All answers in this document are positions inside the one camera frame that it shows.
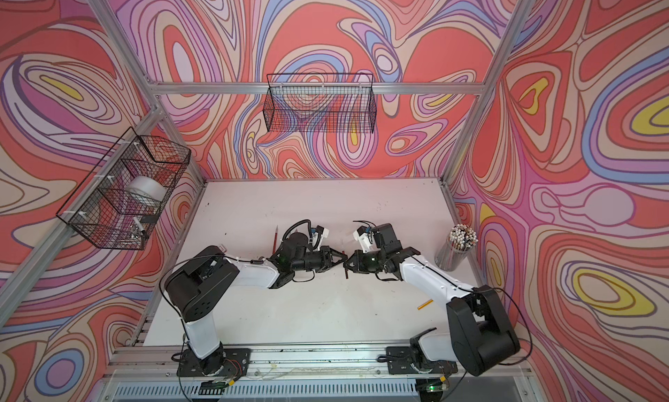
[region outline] white table surface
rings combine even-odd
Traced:
[[[276,226],[280,242],[301,219],[330,229],[324,245],[349,256],[359,247],[354,219],[392,223],[402,245],[429,260],[454,225],[436,179],[212,182],[178,261],[220,243],[234,256],[269,256]],[[476,285],[467,260],[451,274]],[[295,278],[311,276],[298,272]],[[348,277],[338,265],[313,281],[280,289],[232,286],[213,309],[219,337],[237,345],[367,342],[406,340],[432,326],[448,329],[445,308],[417,310],[429,297],[411,284],[378,281],[372,274]],[[161,301],[144,345],[181,345],[182,335],[177,314]]]

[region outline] pencil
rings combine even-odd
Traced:
[[[276,252],[276,238],[279,235],[279,225],[276,226],[276,230],[274,231],[274,245],[272,246],[272,254]]]
[[[421,306],[418,306],[418,310],[421,310],[422,308],[428,306],[428,305],[431,304],[432,302],[433,302],[432,299],[428,300],[427,302],[423,303]]]

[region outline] black cable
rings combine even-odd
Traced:
[[[379,277],[379,273],[374,273],[374,276],[376,276],[377,279],[379,279],[380,281],[398,281],[399,280],[399,279],[396,279],[394,277],[389,277],[389,278],[382,279],[382,278]]]
[[[318,234],[318,240],[316,240],[316,243],[315,243],[314,246],[313,246],[314,249],[318,248],[318,246],[321,245],[321,239],[322,239],[322,238],[323,238],[323,234],[322,234],[322,233],[319,233],[319,234]]]
[[[527,350],[527,354],[523,358],[521,358],[518,361],[514,361],[514,363],[499,363],[503,366],[515,366],[516,364],[521,364],[523,361],[527,360],[528,357],[530,357],[530,355],[532,354],[532,350],[535,348],[535,344],[532,342],[532,333],[530,332],[530,326],[527,323],[527,321],[525,320],[525,317],[523,316],[523,313],[521,312],[521,309],[516,304],[516,301],[514,301],[514,299],[508,293],[506,293],[506,290],[504,290],[502,288],[493,288],[493,289],[501,290],[502,293],[504,293],[506,295],[506,297],[508,297],[508,299],[511,301],[511,303],[513,303],[513,306],[516,306],[516,310],[518,311],[518,314],[521,315],[521,319],[523,320],[523,324],[525,324],[525,328],[527,329],[527,335],[530,338],[530,349]]]
[[[467,293],[482,293],[482,292],[479,292],[478,290],[467,290],[467,289],[463,289],[463,288],[459,287],[457,284],[455,284],[453,281],[450,281],[450,280],[448,280],[447,278],[445,278],[441,273],[439,273],[438,271],[434,270],[434,269],[433,269],[432,267],[430,267],[429,265],[425,265],[425,264],[423,264],[422,262],[420,262],[420,260],[418,260],[418,259],[415,258],[414,256],[410,256],[410,257],[413,258],[416,262],[422,264],[423,267],[425,267],[425,268],[429,268],[430,270],[432,270],[432,272],[434,272],[435,274],[439,275],[439,277],[443,278],[445,281],[448,281],[450,284],[452,284],[452,285],[455,286],[456,288],[462,290],[463,292],[467,292]],[[527,350],[527,354],[526,354],[523,358],[521,358],[521,359],[518,360],[518,361],[514,361],[514,363],[498,363],[498,364],[501,364],[501,365],[503,365],[503,366],[515,366],[516,364],[521,364],[523,361],[527,360],[527,359],[530,357],[530,355],[532,354],[532,350],[534,350],[534,348],[535,348],[535,344],[534,344],[534,342],[532,341],[532,333],[530,332],[530,326],[529,326],[529,324],[527,323],[527,321],[525,320],[525,317],[523,316],[523,313],[521,312],[521,309],[519,308],[518,304],[517,304],[516,301],[513,299],[513,297],[511,297],[511,295],[510,295],[509,293],[506,292],[506,290],[504,290],[504,289],[502,289],[502,288],[491,288],[491,289],[501,291],[502,293],[504,293],[504,294],[506,295],[506,297],[508,297],[508,299],[511,301],[511,303],[513,303],[513,306],[516,307],[516,310],[518,311],[518,314],[521,315],[521,319],[523,320],[523,324],[525,324],[525,329],[527,330],[527,335],[528,335],[529,340],[530,340],[530,349]]]
[[[309,279],[309,280],[301,280],[301,281],[297,281],[297,280],[293,279],[292,281],[295,281],[296,283],[306,283],[307,281],[312,281],[312,280],[314,280],[314,279],[316,278],[316,272],[314,272],[314,271],[312,270],[311,273],[312,273],[312,276],[311,276],[311,279]]]
[[[309,219],[303,219],[299,222],[293,223],[290,228],[284,232],[284,236],[281,237],[282,241],[286,241],[286,239],[289,237],[290,231],[294,230],[298,226],[302,225],[303,223],[306,223],[306,229],[309,232],[309,243],[311,243],[311,221]]]
[[[368,224],[372,225],[373,227],[376,227],[376,223],[370,222],[370,221],[354,221],[354,222],[368,223]]]
[[[183,344],[181,344],[181,352],[180,352],[180,357],[179,357],[179,365],[183,362],[183,353],[184,350],[183,348],[186,347],[186,333],[183,333]],[[183,386],[181,385],[181,376],[179,376],[178,371],[177,371],[177,378],[179,379],[179,389],[181,389],[181,393],[183,394],[183,397],[188,400],[188,402],[193,402],[193,399],[189,398],[188,395],[186,395],[186,392],[183,390]]]

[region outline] colorful swirl pattern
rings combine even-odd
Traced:
[[[371,70],[381,82],[424,82],[463,70],[481,81],[516,0],[109,2],[156,81],[256,82],[321,62]],[[396,102],[385,96],[384,110],[394,115]]]
[[[84,0],[0,0],[0,23],[1,287],[148,108]],[[194,198],[186,172],[143,252],[69,240],[0,330],[1,402],[88,398],[134,332]]]
[[[373,134],[283,134],[267,132],[260,98],[172,94],[163,103],[208,179],[437,177],[474,99],[437,97],[454,100],[423,109],[417,122],[414,97],[402,94],[397,115],[378,114]]]
[[[668,23],[538,0],[449,181],[550,401],[669,399]]]

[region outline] duct tape roll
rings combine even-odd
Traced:
[[[135,177],[125,189],[133,198],[141,203],[146,202],[146,197],[150,197],[155,201],[162,201],[165,193],[167,193],[167,189],[160,183],[143,175]]]

